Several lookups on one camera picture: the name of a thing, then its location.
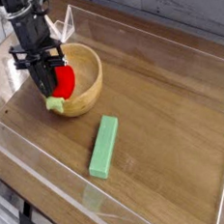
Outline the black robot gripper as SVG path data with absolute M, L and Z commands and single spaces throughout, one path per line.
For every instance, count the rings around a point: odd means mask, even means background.
M 61 49 L 61 44 L 59 40 L 47 39 L 37 49 L 26 51 L 20 44 L 17 44 L 8 50 L 14 57 L 15 68 L 17 70 L 28 69 L 39 91 L 45 97 L 51 96 L 58 84 L 54 68 L 64 67 L 68 61 Z M 45 62 L 50 68 L 38 62 Z

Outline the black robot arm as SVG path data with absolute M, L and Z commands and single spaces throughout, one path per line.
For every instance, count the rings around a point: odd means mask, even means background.
M 17 70 L 28 70 L 39 91 L 52 96 L 58 84 L 56 68 L 67 64 L 61 41 L 50 37 L 44 18 L 50 11 L 49 0 L 0 0 L 7 12 L 19 44 L 9 51 Z

